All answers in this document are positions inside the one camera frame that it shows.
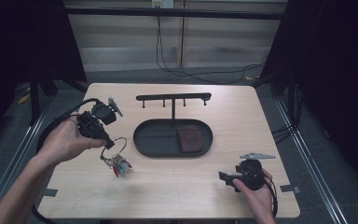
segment human hand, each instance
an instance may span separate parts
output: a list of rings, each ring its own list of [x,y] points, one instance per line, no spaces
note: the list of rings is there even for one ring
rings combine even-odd
[[[104,139],[91,139],[80,134],[76,116],[73,113],[69,119],[63,121],[46,138],[36,157],[43,158],[46,165],[58,165],[62,161],[69,161],[84,150],[106,145]]]
[[[269,177],[266,179],[267,183],[271,185],[272,175],[265,169],[263,169],[263,172]],[[275,223],[274,216],[272,215],[272,195],[266,184],[263,185],[261,189],[251,190],[248,189],[239,179],[233,179],[232,183],[245,196],[252,213],[255,215],[257,223]]]

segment wooden table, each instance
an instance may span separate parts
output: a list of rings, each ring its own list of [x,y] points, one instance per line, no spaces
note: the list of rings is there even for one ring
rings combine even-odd
[[[137,95],[210,92],[212,98],[176,101],[178,119],[199,119],[213,131],[211,149],[199,158],[149,158],[135,147],[133,133],[148,119],[169,119],[171,101],[136,101]],[[297,217],[299,208],[293,192],[282,193],[289,185],[279,152],[255,89],[244,86],[102,84],[89,86],[85,99],[98,98],[107,104],[115,96],[124,117],[104,126],[112,139],[125,137],[128,144],[121,153],[133,166],[116,177],[100,160],[102,148],[85,151],[74,160],[63,162],[48,184],[57,189],[55,197],[43,197],[39,212],[50,218],[181,219],[253,217],[247,202],[234,188],[219,179],[218,172],[235,173],[240,155],[258,152],[276,156],[262,160],[278,191],[277,217]],[[90,111],[87,104],[80,111]],[[116,153],[124,141],[104,155]]]

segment rack stand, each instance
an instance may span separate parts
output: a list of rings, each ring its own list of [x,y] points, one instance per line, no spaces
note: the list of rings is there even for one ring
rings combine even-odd
[[[149,119],[142,122],[133,134],[133,141],[136,149],[147,157],[181,158],[199,157],[207,153],[213,141],[211,128],[204,122],[197,119],[176,119],[176,100],[183,100],[186,106],[186,99],[211,99],[210,93],[181,93],[181,94],[160,94],[160,95],[139,95],[136,100],[145,101],[162,100],[165,107],[165,100],[172,100],[171,119]]]

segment white wall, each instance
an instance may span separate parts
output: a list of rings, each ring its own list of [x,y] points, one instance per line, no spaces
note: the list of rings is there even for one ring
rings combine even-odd
[[[67,6],[151,7],[151,0],[64,2]],[[283,12],[285,6],[285,0],[174,1],[174,8],[202,10]],[[156,17],[69,15],[69,18],[87,72],[158,67]],[[164,17],[160,28],[164,59],[169,67],[262,63],[278,25],[278,21]]]

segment black curtain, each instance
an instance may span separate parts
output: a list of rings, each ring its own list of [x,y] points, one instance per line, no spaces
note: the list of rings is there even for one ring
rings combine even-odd
[[[272,81],[280,93],[293,75],[307,105],[358,171],[358,0],[289,1],[286,12],[310,19],[281,22],[262,76],[283,68]]]
[[[14,7],[64,5],[62,0],[0,1],[0,122],[19,83],[35,79],[53,94],[52,79],[87,81],[68,16]]]

